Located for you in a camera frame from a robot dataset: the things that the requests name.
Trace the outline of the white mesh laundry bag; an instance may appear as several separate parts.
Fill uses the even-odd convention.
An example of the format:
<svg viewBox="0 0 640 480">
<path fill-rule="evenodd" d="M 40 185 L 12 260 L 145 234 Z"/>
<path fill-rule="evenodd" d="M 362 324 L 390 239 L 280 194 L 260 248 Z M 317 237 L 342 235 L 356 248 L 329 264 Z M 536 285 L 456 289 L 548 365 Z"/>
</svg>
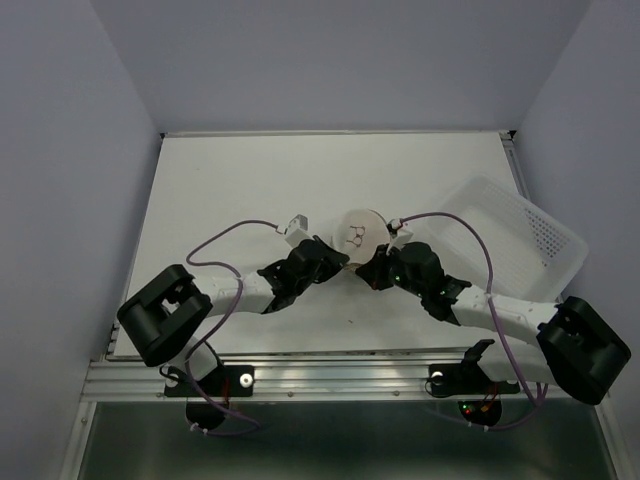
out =
<svg viewBox="0 0 640 480">
<path fill-rule="evenodd" d="M 348 256 L 345 270 L 355 271 L 372 260 L 377 248 L 390 243 L 387 222 L 371 209 L 353 209 L 346 212 L 336 224 L 330 246 Z"/>
</svg>

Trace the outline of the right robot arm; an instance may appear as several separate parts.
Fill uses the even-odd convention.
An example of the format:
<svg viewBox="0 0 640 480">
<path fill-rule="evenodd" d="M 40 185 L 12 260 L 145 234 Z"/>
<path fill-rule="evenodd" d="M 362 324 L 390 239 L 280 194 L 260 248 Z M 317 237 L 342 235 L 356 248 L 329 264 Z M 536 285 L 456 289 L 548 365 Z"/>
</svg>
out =
<svg viewBox="0 0 640 480">
<path fill-rule="evenodd" d="M 381 245 L 355 273 L 374 290 L 398 287 L 418 297 L 438 321 L 499 336 L 478 341 L 458 366 L 446 370 L 444 378 L 462 381 L 468 392 L 525 380 L 556 385 L 582 403 L 597 405 L 631 358 L 629 347 L 583 299 L 536 303 L 490 295 L 446 274 L 422 242 Z"/>
</svg>

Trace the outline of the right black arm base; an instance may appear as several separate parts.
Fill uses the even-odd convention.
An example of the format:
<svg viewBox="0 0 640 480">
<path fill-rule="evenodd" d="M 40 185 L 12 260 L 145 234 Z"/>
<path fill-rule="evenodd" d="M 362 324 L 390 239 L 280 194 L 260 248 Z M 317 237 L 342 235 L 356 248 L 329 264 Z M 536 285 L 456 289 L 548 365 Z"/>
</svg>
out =
<svg viewBox="0 0 640 480">
<path fill-rule="evenodd" d="M 458 409 L 471 426 L 495 429 L 503 407 L 500 396 L 520 392 L 517 383 L 493 381 L 481 370 L 479 361 L 494 340 L 483 339 L 470 347 L 459 363 L 436 363 L 428 367 L 425 392 L 436 399 L 462 396 Z"/>
</svg>

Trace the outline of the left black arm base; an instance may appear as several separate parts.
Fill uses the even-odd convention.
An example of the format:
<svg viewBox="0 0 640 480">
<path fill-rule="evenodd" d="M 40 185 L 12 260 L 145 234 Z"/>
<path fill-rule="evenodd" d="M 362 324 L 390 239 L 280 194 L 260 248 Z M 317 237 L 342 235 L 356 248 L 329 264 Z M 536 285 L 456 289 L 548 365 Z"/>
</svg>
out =
<svg viewBox="0 0 640 480">
<path fill-rule="evenodd" d="M 253 395 L 253 366 L 220 366 L 196 382 L 173 366 L 163 365 L 158 370 L 165 380 L 164 396 L 186 401 L 185 419 L 192 432 L 208 437 L 235 437 L 260 428 L 258 421 L 232 406 L 233 399 Z"/>
</svg>

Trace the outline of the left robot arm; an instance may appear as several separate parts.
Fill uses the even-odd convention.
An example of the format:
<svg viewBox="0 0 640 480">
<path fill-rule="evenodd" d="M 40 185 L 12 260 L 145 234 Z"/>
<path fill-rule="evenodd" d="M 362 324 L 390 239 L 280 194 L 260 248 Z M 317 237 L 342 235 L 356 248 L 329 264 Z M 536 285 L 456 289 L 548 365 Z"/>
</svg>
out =
<svg viewBox="0 0 640 480">
<path fill-rule="evenodd" d="M 194 276 L 181 264 L 162 270 L 117 311 L 117 320 L 148 367 L 169 365 L 186 375 L 199 393 L 215 392 L 222 382 L 221 362 L 200 337 L 202 322 L 233 313 L 271 314 L 291 306 L 305 290 L 328 281 L 349 262 L 319 237 L 301 241 L 287 258 L 241 276 Z"/>
</svg>

